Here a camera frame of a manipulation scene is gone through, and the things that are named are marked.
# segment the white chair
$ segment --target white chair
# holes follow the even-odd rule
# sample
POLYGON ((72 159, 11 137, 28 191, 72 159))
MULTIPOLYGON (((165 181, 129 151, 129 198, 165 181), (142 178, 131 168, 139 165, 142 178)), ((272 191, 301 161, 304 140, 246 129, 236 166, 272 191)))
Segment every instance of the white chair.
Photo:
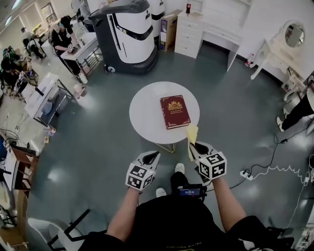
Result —
POLYGON ((78 251, 82 246, 84 239, 87 235, 82 235, 75 227, 82 221, 82 219, 90 212, 87 209, 76 221, 71 225, 67 225, 60 220, 38 220, 34 218, 28 219, 28 224, 35 229, 48 246, 54 251, 78 251), (58 229, 58 234, 55 237, 51 237, 49 233, 49 226, 52 225, 58 229), (63 245, 63 248, 54 248, 52 245, 56 240, 60 240, 60 243, 63 245))

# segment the white cabinet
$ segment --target white cabinet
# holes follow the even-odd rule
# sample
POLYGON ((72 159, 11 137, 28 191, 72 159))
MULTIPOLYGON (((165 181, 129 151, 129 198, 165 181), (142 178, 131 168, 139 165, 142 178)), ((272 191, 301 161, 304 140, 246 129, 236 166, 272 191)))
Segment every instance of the white cabinet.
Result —
POLYGON ((228 49, 227 71, 242 43, 242 29, 252 0, 187 0, 191 14, 178 15, 175 52, 197 57, 202 41, 228 49))
POLYGON ((178 15, 175 52, 196 58, 202 42, 203 26, 202 21, 181 12, 178 15))

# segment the ceiling light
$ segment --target ceiling light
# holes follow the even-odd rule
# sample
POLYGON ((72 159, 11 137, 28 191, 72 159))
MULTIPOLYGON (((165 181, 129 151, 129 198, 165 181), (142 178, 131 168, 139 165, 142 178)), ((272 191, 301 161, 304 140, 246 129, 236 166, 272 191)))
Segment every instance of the ceiling light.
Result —
POLYGON ((15 3, 13 4, 12 10, 19 5, 19 3, 21 2, 21 0, 16 0, 15 3))
POLYGON ((9 18, 8 18, 8 19, 6 20, 6 22, 5 22, 5 26, 7 26, 7 25, 10 23, 11 18, 12 18, 12 16, 9 16, 9 18))

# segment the gray floor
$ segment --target gray floor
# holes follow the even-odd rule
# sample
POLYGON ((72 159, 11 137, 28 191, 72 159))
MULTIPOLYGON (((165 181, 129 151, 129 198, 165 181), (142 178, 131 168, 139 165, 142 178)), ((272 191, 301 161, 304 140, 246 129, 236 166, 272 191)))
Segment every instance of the gray floor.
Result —
MULTIPOLYGON (((203 46, 196 60, 161 52, 157 64, 145 75, 105 74, 99 66, 88 82, 88 94, 61 114, 57 133, 41 154, 27 215, 70 222, 90 208, 92 212, 79 229, 83 233, 106 229, 127 190, 124 183, 130 162, 141 152, 158 149, 135 132, 129 119, 133 96, 157 81, 178 83, 194 94, 200 106, 198 139, 223 151, 228 159, 225 179, 230 186, 243 179, 241 170, 255 163, 268 164, 274 133, 282 140, 303 129, 308 121, 279 133, 275 118, 282 116, 284 93, 280 86, 262 73, 251 81, 253 70, 238 59, 229 72, 226 65, 226 54, 203 46)), ((304 176, 312 141, 313 136, 305 138, 303 132, 279 145, 272 167, 291 165, 304 176)), ((174 155, 160 151, 156 179, 140 196, 140 203, 154 198, 160 186, 170 193, 169 178, 177 162, 185 164, 190 183, 201 182, 195 164, 188 160, 186 141, 178 143, 174 155)), ((255 168, 253 175, 265 171, 255 168)), ((304 188, 290 225, 295 236, 305 226, 313 206, 312 201, 304 200, 311 186, 304 188)), ((301 189, 296 174, 274 170, 245 181, 233 193, 248 215, 258 216, 266 226, 286 227, 301 189)), ((205 204, 221 227, 214 192, 209 192, 205 204)), ((33 248, 48 250, 29 227, 28 237, 33 248)))

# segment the red book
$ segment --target red book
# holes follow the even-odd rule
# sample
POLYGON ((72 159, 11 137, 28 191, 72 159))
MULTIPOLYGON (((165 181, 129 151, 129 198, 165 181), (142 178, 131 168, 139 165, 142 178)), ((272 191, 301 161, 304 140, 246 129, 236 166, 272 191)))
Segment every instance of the red book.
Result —
POLYGON ((191 123, 182 95, 161 98, 160 104, 167 129, 187 126, 191 123))

